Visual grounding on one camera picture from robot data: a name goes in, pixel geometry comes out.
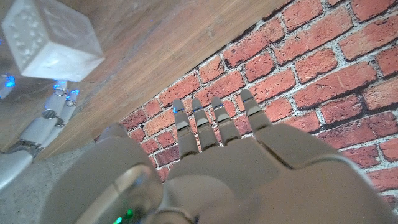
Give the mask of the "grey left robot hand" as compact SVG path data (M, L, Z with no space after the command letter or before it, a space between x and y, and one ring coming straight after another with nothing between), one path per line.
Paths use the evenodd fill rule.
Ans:
M272 124L241 92L253 136L242 138L219 98L215 134L199 100L192 130L173 102L179 161L161 181L119 123L54 185L41 223L396 223L359 167L330 145Z

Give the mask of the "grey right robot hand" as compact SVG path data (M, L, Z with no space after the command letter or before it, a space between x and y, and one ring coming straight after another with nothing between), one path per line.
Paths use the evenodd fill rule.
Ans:
M5 189L26 170L37 154L64 129L74 113L79 89L69 90L66 80L56 80L53 93L46 99L40 117L21 133L18 141L1 153L1 189Z

